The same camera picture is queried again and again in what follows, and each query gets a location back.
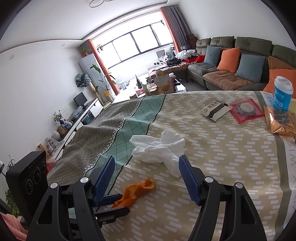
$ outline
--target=curtain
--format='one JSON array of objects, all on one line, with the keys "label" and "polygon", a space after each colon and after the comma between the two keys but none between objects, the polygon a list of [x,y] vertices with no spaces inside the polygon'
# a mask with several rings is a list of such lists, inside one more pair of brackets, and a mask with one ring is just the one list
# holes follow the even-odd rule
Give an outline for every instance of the curtain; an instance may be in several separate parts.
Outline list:
[{"label": "curtain", "polygon": [[[85,50],[85,49],[91,49],[91,52],[90,53],[93,53],[94,56],[96,57],[96,59],[97,59],[99,65],[100,65],[100,67],[101,67],[104,75],[110,73],[110,71],[108,70],[108,68],[105,66],[102,58],[100,57],[98,50],[95,48],[93,42],[90,39],[87,40],[86,42],[84,42],[82,45],[80,45],[80,47],[83,50]],[[108,80],[108,82],[109,82],[111,88],[113,89],[114,93],[116,95],[119,94],[120,89],[119,89],[118,85],[115,85],[115,84],[111,83],[111,81],[113,79],[109,75],[106,76],[106,79]]]},{"label": "curtain", "polygon": [[179,7],[162,7],[160,10],[172,35],[176,51],[180,52],[183,50],[182,47],[185,49],[190,48],[186,36],[191,34],[191,31],[183,18]]}]

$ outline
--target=blue pillow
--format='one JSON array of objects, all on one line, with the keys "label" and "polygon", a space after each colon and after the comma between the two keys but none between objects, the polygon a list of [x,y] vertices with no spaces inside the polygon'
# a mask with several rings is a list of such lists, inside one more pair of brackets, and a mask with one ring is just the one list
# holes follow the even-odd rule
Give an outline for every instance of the blue pillow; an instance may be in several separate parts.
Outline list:
[{"label": "blue pillow", "polygon": [[235,75],[245,80],[260,83],[264,62],[263,56],[242,54],[239,69]]},{"label": "blue pillow", "polygon": [[221,47],[207,46],[204,63],[217,66],[221,53]]}]

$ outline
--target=metal pivot bolt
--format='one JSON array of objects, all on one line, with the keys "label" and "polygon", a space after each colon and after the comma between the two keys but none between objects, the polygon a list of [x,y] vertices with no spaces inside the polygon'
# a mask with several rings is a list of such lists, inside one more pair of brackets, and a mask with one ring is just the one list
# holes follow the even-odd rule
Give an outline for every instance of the metal pivot bolt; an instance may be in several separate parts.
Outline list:
[{"label": "metal pivot bolt", "polygon": [[56,188],[56,187],[57,187],[57,183],[52,183],[52,184],[50,185],[50,187],[51,187],[52,189]]},{"label": "metal pivot bolt", "polygon": [[212,182],[214,181],[214,179],[211,178],[211,177],[206,177],[206,178],[205,178],[205,181],[206,181],[207,183],[212,183]]},{"label": "metal pivot bolt", "polygon": [[244,187],[241,183],[236,183],[235,186],[239,189],[242,189]]},{"label": "metal pivot bolt", "polygon": [[80,179],[81,183],[87,183],[88,181],[89,181],[88,177],[83,177],[83,178]]}]

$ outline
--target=black speaker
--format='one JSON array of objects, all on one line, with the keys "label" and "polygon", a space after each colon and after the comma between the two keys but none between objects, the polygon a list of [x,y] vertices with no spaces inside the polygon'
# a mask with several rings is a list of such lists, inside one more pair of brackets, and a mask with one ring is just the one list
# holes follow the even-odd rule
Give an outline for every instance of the black speaker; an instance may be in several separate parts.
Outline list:
[{"label": "black speaker", "polygon": [[9,190],[29,225],[47,188],[45,151],[32,151],[6,172]]}]

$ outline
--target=pink cloth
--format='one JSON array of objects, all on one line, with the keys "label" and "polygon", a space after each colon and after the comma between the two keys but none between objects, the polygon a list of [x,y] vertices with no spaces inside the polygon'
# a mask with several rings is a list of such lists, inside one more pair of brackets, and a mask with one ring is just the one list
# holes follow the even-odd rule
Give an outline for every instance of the pink cloth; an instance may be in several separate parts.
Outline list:
[{"label": "pink cloth", "polygon": [[13,235],[20,241],[26,241],[28,230],[24,229],[20,224],[22,217],[16,218],[13,215],[3,213],[1,213],[1,216]]}]

